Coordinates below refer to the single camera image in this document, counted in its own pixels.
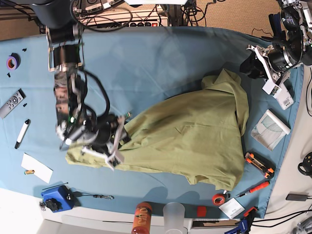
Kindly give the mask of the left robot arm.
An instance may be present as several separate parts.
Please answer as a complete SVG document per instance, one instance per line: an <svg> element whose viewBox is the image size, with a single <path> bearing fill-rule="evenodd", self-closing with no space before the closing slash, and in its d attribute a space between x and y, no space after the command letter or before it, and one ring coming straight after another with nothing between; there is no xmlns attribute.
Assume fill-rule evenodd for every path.
<svg viewBox="0 0 312 234"><path fill-rule="evenodd" d="M277 98L290 70L301 64L312 65L312 15L310 0L279 0L280 12L270 14L272 37L263 37L266 47L248 45L250 56L240 65L248 77L263 78L262 89Z"/></svg>

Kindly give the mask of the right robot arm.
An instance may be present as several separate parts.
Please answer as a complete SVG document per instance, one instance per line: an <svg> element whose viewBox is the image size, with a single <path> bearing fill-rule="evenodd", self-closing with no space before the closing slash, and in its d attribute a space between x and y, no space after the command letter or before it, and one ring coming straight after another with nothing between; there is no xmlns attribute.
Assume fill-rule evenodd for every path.
<svg viewBox="0 0 312 234"><path fill-rule="evenodd" d="M241 138L249 103L240 76L222 68L219 59L238 59L242 36L223 31L206 35L213 70L201 80L201 88L159 102L129 122L109 110L88 116L87 83L77 74L79 59L58 65L55 89L62 97L56 104L57 133L70 146L67 161L234 183L244 171Z"/></svg>

